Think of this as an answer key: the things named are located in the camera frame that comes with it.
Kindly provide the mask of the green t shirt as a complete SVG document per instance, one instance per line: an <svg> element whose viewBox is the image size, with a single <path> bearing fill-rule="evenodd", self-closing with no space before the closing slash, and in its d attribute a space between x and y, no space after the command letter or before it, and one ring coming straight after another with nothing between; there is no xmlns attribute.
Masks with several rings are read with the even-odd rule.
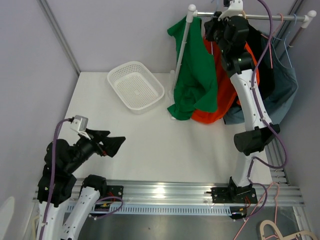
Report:
<svg viewBox="0 0 320 240"><path fill-rule="evenodd" d="M199 17L189 26L173 99L167 110L180 121L189 120L196 110L214 113L218 109L215 60L204 44Z"/></svg>

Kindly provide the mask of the orange t shirt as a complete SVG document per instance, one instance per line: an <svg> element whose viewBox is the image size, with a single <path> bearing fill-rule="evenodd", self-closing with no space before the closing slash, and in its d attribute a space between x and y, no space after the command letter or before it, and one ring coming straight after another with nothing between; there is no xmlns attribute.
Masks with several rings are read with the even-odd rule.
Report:
<svg viewBox="0 0 320 240"><path fill-rule="evenodd" d="M212 124L222 119L236 100L237 92L221 64L221 51L214 41L203 38L203 43L209 54L213 55L217 78L217 110L213 113L195 110L191 116L194 121Z"/></svg>

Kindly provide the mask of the light blue wire hanger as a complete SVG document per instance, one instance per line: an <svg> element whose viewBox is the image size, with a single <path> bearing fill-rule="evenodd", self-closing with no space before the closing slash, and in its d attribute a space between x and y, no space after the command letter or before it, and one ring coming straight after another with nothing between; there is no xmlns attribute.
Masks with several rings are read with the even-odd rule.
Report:
<svg viewBox="0 0 320 240"><path fill-rule="evenodd" d="M213 16L217 17L219 12L219 7L220 7L220 0L216 0L215 2L216 2L216 6L215 6L215 11ZM220 52L220 49L218 44L215 41L211 42L211 54L213 56L216 56L219 54L219 52Z"/></svg>

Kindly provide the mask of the beige wooden hanger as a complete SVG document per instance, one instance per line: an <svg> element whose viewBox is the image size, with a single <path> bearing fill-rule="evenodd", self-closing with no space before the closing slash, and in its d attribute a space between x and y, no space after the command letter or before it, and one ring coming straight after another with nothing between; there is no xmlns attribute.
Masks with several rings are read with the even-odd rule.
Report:
<svg viewBox="0 0 320 240"><path fill-rule="evenodd" d="M245 13L244 10L241 11L241 14L242 14L242 17L243 17L243 18L247 19L247 14Z"/></svg>

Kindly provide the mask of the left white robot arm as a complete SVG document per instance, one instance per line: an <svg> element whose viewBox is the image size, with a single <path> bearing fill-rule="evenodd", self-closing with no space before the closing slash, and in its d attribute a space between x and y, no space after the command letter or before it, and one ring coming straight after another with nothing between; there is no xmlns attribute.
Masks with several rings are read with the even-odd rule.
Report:
<svg viewBox="0 0 320 240"><path fill-rule="evenodd" d="M46 148L44 168L38 182L39 223L38 240L76 240L99 201L122 201L120 196L108 195L105 177L90 174L82 182L79 197L67 219L65 211L76 184L74 172L93 155L114 157L125 142L124 136L109 136L107 130L85 130L78 141L70 145L55 138Z"/></svg>

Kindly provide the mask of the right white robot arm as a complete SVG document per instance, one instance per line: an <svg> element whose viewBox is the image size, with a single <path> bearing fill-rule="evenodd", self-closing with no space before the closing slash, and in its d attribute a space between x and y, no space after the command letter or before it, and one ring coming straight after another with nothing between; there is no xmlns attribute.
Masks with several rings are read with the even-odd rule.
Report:
<svg viewBox="0 0 320 240"><path fill-rule="evenodd" d="M205 38L215 42L221 52L221 65L236 90L245 123L245 131L234 135L239 151L235 173L230 177L226 192L212 188L213 199L230 199L238 203L253 194L250 182L252 161L271 142L280 127L270 119L259 92L257 67L245 48L249 35L249 22L238 15L223 17L219 12L206 22Z"/></svg>

